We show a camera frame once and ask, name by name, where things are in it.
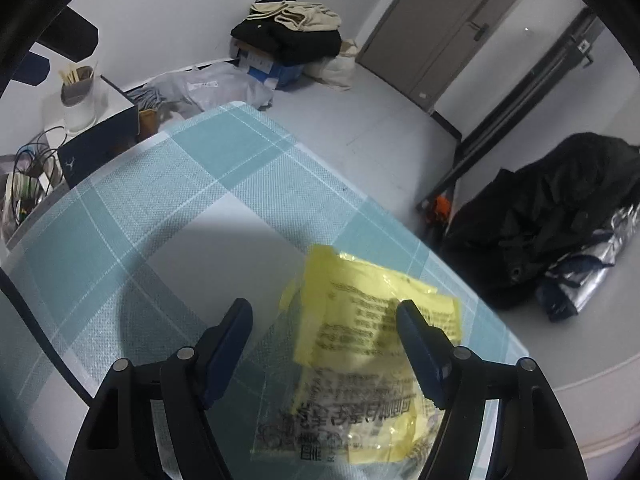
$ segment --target door handle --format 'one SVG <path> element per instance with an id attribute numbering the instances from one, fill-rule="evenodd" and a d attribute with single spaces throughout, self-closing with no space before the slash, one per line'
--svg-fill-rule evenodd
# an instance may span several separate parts
<path id="1" fill-rule="evenodd" d="M 476 30 L 476 34 L 474 35 L 474 41 L 482 40 L 484 34 L 489 30 L 489 24 L 483 23 L 482 25 L 478 25 L 474 22 L 467 22 L 467 25 L 471 27 L 473 30 Z"/>

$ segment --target blue box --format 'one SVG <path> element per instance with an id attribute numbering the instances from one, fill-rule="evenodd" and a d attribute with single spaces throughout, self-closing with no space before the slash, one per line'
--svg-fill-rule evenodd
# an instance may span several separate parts
<path id="1" fill-rule="evenodd" d="M 238 42 L 238 49 L 238 68 L 271 90 L 283 88 L 302 75 L 304 65 L 282 66 L 266 52 L 241 42 Z"/>

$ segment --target tablecloth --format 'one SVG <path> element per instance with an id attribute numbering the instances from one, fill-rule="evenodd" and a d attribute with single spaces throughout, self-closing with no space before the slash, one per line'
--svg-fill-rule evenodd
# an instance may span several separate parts
<path id="1" fill-rule="evenodd" d="M 463 344 L 514 363 L 526 349 L 433 252 L 266 115 L 231 103 L 176 124 L 92 174 L 57 202 L 3 267 L 91 394 L 121 356 L 165 359 L 217 324 L 236 297 L 254 331 L 214 436 L 238 480 L 370 477 L 252 460 L 265 345 L 280 295 L 313 243 L 332 244 L 457 296 Z M 61 479 L 86 406 L 0 296 L 0 415 L 43 479 Z M 484 478 L 490 403 L 474 467 Z M 155 408 L 162 417 L 162 408 Z M 158 441 L 168 446 L 159 430 Z"/>

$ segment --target silver screw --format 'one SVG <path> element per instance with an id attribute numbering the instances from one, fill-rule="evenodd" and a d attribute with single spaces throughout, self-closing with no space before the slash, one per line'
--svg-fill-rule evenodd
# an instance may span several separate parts
<path id="1" fill-rule="evenodd" d="M 471 350 L 464 346 L 456 346 L 453 349 L 453 357 L 464 361 L 465 359 L 469 359 L 471 357 Z"/>
<path id="2" fill-rule="evenodd" d="M 127 366 L 129 366 L 129 360 L 122 357 L 114 362 L 113 369 L 117 372 L 121 372 L 123 370 L 126 370 Z"/>
<path id="3" fill-rule="evenodd" d="M 178 350 L 178 359 L 182 361 L 186 361 L 187 359 L 191 359 L 195 354 L 195 350 L 190 346 L 184 346 Z"/>
<path id="4" fill-rule="evenodd" d="M 536 369 L 536 362 L 533 359 L 529 359 L 528 357 L 525 357 L 520 361 L 520 366 L 522 366 L 522 368 L 525 369 L 527 372 L 532 372 L 533 370 Z"/>

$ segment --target black baseboard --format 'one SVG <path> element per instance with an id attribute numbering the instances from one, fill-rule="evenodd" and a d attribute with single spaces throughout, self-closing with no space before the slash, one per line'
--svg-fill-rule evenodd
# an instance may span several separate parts
<path id="1" fill-rule="evenodd" d="M 441 116 L 435 110 L 433 111 L 433 114 L 431 114 L 431 117 L 440 126 L 442 126 L 449 133 L 449 135 L 451 135 L 451 137 L 456 139 L 456 142 L 462 142 L 462 134 L 453 124 L 447 121 L 443 116 Z"/>

